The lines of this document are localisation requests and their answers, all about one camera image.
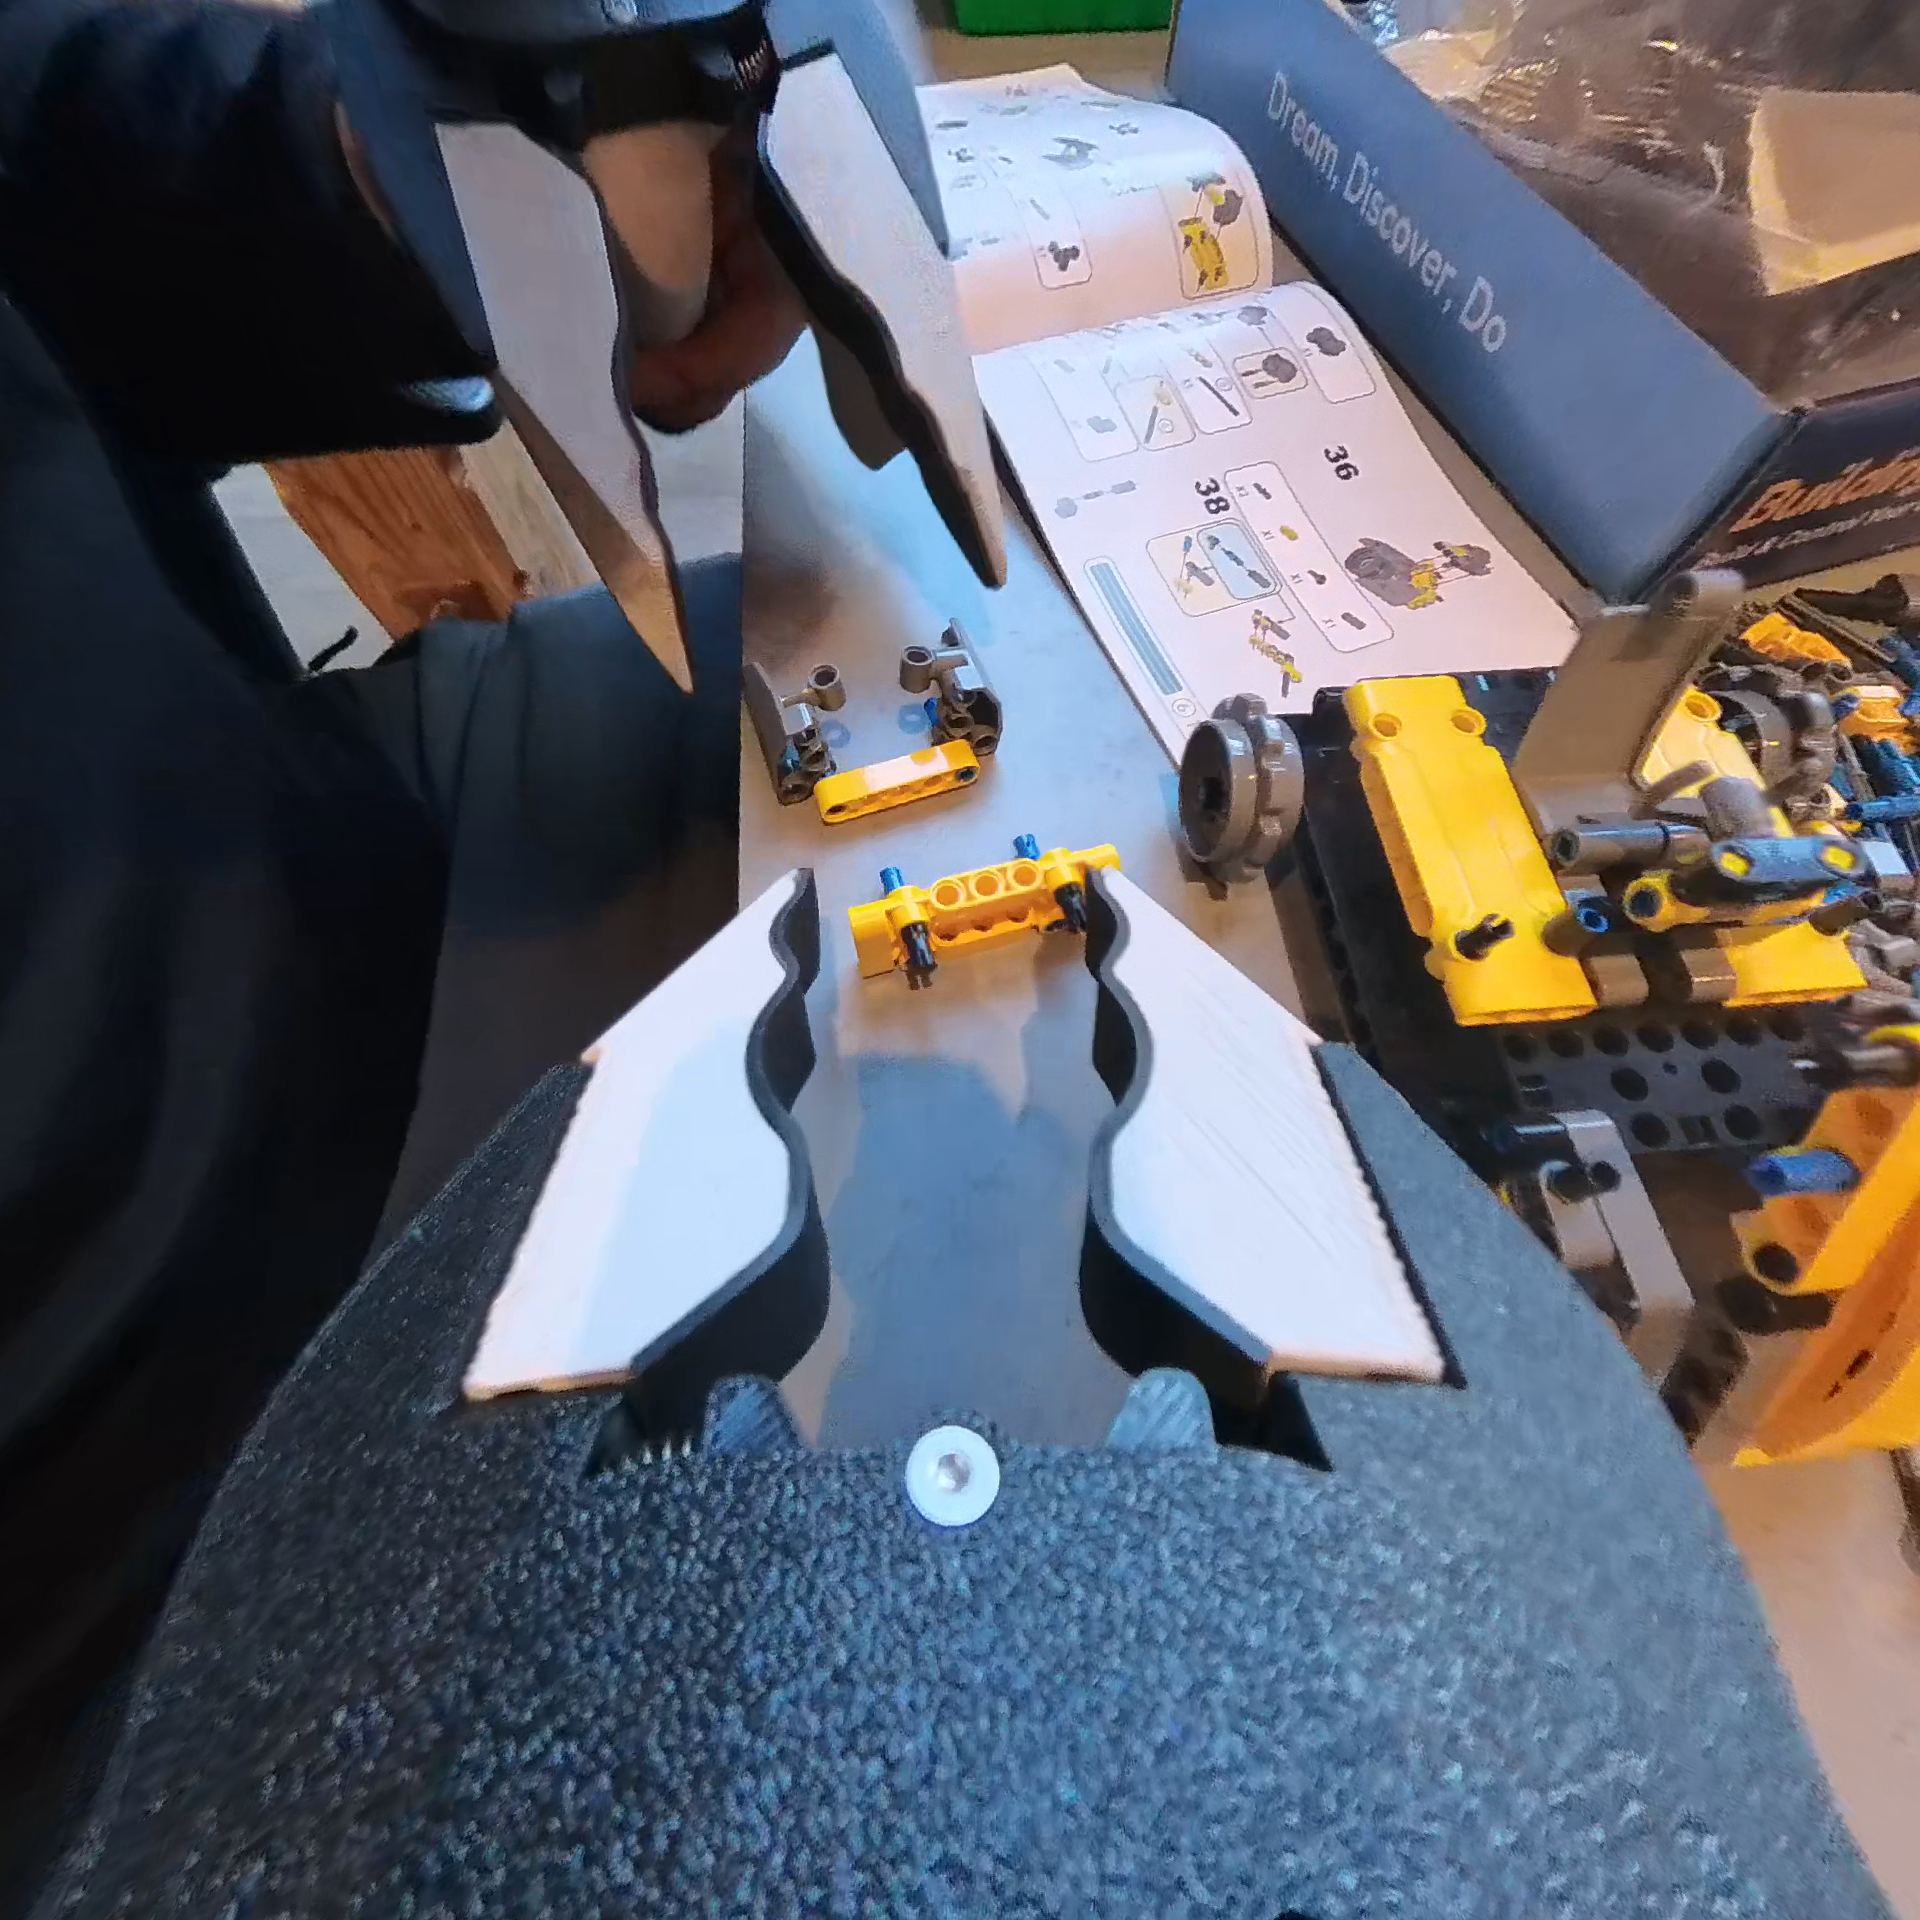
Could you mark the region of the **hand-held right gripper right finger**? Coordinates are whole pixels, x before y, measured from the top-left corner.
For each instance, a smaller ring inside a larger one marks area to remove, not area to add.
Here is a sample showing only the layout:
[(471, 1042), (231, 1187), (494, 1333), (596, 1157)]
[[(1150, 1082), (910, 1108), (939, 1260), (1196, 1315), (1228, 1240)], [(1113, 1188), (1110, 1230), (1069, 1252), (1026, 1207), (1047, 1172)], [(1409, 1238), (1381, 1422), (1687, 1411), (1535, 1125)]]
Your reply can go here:
[(1441, 1381), (1441, 1333), (1305, 1021), (1118, 870), (1086, 881), (1095, 1244), (1258, 1380)]

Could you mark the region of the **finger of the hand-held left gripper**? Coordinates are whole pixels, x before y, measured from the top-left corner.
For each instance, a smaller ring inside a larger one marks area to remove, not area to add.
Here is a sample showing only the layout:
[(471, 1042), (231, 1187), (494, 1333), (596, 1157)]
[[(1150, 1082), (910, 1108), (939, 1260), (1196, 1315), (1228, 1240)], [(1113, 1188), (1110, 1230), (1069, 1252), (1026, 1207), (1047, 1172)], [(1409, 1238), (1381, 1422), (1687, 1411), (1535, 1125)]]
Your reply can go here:
[(873, 469), (910, 455), (979, 581), (1002, 589), (1000, 490), (953, 268), (838, 53), (784, 68), (755, 159), (762, 223), (848, 445)]
[(694, 692), (685, 597), (631, 407), (601, 203), (582, 174), (513, 126), (442, 122), (436, 139), (509, 422), (634, 634)]

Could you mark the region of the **wooden beam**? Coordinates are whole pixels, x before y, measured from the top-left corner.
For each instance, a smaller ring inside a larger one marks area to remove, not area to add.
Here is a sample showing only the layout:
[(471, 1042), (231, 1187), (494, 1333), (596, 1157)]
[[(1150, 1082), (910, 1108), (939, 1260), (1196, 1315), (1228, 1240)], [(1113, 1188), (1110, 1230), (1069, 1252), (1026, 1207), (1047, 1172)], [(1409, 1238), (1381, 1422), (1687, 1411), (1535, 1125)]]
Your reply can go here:
[(589, 555), (506, 424), (471, 445), (271, 462), (291, 523), (393, 639), (591, 589)]

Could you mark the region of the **yellow short beam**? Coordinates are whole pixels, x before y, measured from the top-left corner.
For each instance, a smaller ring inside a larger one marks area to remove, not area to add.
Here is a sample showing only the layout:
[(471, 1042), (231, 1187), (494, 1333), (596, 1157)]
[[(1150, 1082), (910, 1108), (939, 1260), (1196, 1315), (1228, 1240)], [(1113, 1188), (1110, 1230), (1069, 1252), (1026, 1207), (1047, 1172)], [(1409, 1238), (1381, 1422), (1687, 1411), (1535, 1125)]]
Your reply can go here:
[(965, 738), (955, 738), (831, 774), (813, 785), (811, 802), (824, 824), (841, 826), (969, 791), (979, 776), (976, 751)]

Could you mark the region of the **dark blue cardboard box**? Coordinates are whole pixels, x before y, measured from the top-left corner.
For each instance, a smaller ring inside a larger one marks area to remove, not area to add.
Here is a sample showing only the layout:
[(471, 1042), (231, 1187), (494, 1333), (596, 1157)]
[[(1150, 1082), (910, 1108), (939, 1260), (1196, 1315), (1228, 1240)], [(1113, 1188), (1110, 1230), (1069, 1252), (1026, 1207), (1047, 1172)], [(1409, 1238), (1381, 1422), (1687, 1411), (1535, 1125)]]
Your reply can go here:
[(1179, 3), (1165, 84), (1589, 586), (1916, 548), (1916, 3)]

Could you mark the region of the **instruction booklet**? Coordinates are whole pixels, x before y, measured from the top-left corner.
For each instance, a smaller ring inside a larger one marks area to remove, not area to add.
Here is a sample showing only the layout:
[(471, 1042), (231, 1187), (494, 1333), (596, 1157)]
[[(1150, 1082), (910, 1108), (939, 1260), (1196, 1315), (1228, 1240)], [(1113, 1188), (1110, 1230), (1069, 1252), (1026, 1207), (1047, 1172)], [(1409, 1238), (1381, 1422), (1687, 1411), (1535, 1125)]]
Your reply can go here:
[(1226, 130), (1069, 64), (919, 101), (997, 454), (1167, 756), (1242, 692), (1565, 659)]

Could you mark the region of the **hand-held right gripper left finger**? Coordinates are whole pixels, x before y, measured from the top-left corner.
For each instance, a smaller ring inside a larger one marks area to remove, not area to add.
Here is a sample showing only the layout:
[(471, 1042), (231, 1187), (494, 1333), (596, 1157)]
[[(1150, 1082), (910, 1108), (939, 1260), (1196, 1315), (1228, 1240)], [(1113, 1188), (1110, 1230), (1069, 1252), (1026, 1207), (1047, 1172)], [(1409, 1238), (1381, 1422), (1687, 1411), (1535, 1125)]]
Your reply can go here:
[(631, 1383), (702, 1403), (799, 1363), (830, 1293), (796, 1118), (819, 958), (815, 877), (792, 868), (589, 1045), (469, 1402)]

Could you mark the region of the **dark grey connector piece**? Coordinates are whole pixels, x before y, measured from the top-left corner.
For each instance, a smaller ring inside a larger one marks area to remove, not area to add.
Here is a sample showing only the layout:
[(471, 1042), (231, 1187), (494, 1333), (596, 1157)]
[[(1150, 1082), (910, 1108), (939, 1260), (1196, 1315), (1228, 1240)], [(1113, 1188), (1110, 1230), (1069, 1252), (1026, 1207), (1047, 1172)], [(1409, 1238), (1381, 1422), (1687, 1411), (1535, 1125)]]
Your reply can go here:
[(762, 662), (745, 659), (741, 694), (773, 798), (784, 805), (804, 804), (838, 774), (824, 718), (848, 701), (840, 668), (819, 662), (799, 686), (784, 691)]

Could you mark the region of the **green plastic crate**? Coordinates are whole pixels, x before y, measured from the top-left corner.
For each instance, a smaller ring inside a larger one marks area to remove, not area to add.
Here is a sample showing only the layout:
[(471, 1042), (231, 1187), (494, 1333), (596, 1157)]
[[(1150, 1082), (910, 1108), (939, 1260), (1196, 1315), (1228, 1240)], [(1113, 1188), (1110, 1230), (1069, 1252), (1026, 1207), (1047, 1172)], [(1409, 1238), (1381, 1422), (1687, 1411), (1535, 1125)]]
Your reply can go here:
[(1173, 2), (950, 2), (972, 36), (1049, 36), (1165, 31)]

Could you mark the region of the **person's dark jacket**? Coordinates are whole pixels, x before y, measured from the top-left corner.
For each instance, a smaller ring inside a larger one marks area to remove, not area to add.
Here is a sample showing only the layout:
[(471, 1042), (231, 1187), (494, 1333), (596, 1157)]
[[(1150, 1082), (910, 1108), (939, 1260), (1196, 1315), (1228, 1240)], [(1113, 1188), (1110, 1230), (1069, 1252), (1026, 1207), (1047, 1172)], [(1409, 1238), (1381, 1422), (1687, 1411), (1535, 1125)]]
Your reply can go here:
[(196, 469), (4, 308), (4, 1916), (413, 1108), (446, 856)]

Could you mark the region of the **grey desk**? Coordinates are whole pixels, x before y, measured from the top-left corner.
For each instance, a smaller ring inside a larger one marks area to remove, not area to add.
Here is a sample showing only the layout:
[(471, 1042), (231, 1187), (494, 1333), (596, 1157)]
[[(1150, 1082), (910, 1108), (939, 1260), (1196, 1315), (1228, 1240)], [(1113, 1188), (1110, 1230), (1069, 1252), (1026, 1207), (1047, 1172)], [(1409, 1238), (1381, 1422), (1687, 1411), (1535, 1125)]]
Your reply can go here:
[[(1121, 96), (1165, 91), (1165, 28), (976, 39), (950, 3), (883, 5), (919, 78), (1066, 60)], [(1276, 892), (1220, 899), (1187, 877), (1167, 824), (1172, 762), (1017, 507), (1011, 582), (982, 592), (910, 462), (873, 471), (841, 447), (811, 342), (745, 405), (750, 656), (802, 672), (838, 665), (856, 762), (901, 751), (901, 647), (953, 617), (985, 645), (1011, 705), (987, 793), (841, 829), (775, 804), (752, 728), (741, 734), (741, 898), (804, 859), (821, 896), (824, 966), (808, 1001), (819, 1066), (802, 1118), (834, 1298), (790, 1390), (805, 1430), (830, 1442), (912, 1438), (946, 1408), (1045, 1442), (1092, 1438), (1125, 1380), (1077, 1305), (1086, 1146), (1109, 1108), (1079, 948), (1022, 937), (915, 993), (856, 975), (845, 909), (873, 898), (893, 859), (925, 877), (1008, 852), (1026, 829), (1113, 840), (1125, 874), (1240, 971), (1344, 1037), (1307, 896), (1289, 868)], [(1916, 1916), (1916, 1572), (1899, 1547), (1895, 1471), (1873, 1453), (1712, 1467), (1706, 1487), (1866, 1862), (1895, 1911)]]

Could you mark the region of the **person's leg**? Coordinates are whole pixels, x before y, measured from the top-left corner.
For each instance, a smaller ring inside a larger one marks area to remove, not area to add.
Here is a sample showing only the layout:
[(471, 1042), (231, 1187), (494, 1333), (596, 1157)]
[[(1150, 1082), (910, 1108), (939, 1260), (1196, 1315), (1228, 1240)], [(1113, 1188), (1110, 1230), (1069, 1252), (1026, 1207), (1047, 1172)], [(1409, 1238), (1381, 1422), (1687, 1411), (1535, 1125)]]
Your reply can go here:
[(409, 1118), (373, 1246), (521, 1097), (732, 921), (744, 566), (684, 572), (694, 689), (606, 589), (438, 619), (318, 689), (427, 805), (448, 858)]

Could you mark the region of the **person's left hand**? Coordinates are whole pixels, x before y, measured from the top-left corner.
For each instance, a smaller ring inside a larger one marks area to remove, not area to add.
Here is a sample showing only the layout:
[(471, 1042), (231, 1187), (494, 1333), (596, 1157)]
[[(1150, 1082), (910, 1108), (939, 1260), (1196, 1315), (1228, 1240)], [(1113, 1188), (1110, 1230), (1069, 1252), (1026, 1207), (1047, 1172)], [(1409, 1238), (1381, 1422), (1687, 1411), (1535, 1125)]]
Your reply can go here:
[(682, 342), (638, 347), (631, 361), (633, 412), (665, 433), (724, 414), (784, 363), (805, 327), (804, 300), (754, 219), (717, 240), (698, 323)]

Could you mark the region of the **yellow brick panel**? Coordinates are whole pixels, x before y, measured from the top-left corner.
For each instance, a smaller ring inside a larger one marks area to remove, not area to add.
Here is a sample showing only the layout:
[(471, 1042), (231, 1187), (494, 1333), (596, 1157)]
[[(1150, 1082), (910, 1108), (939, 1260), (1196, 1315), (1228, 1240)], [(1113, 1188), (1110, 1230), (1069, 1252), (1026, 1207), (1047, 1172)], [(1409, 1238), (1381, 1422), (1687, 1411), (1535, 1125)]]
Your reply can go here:
[(1069, 934), (1059, 928), (1054, 889), (1082, 881), (1089, 899), (1091, 876), (1118, 868), (1121, 856), (1113, 844), (1085, 849), (1047, 847), (1035, 834), (1018, 836), (1011, 856), (1002, 859), (953, 872), (930, 884), (909, 881), (901, 868), (886, 868), (880, 896), (848, 909), (857, 974), (905, 974), (901, 928), (909, 921), (928, 924), (940, 963), (972, 948)]

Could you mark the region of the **person's left forearm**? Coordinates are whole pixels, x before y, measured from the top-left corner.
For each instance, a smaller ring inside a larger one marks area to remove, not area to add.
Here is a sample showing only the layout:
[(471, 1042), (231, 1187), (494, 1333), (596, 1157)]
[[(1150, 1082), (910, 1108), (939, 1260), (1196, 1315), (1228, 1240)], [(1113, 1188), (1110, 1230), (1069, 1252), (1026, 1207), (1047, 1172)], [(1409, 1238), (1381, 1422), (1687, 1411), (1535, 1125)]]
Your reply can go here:
[(4, 3), (4, 291), (135, 451), (235, 468), (499, 427), (342, 126), (320, 10)]

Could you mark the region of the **yellow brick toy vehicle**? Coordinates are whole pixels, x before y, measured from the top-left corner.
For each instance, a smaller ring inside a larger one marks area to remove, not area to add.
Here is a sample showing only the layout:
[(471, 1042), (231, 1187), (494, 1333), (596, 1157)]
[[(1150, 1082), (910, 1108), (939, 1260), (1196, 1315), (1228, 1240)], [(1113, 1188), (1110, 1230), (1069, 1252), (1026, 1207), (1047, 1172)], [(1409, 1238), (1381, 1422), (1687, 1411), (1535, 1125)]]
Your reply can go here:
[(1551, 672), (1223, 701), (1216, 884), (1304, 864), (1350, 1039), (1574, 1274), (1687, 1442), (1916, 1476), (1916, 769), (1883, 793), (1737, 574)]

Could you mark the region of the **pile of loose toy bricks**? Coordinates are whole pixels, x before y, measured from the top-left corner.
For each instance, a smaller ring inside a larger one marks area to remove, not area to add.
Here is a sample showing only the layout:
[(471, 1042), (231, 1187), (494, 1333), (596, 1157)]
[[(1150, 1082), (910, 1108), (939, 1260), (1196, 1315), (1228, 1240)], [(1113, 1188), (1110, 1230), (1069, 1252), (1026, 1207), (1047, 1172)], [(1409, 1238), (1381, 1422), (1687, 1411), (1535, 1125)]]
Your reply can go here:
[(1737, 640), (1760, 659), (1817, 684), (1838, 732), (1883, 793), (1907, 785), (1895, 760), (1916, 769), (1919, 610), (1916, 579), (1885, 574), (1864, 589), (1792, 589), (1742, 610)]

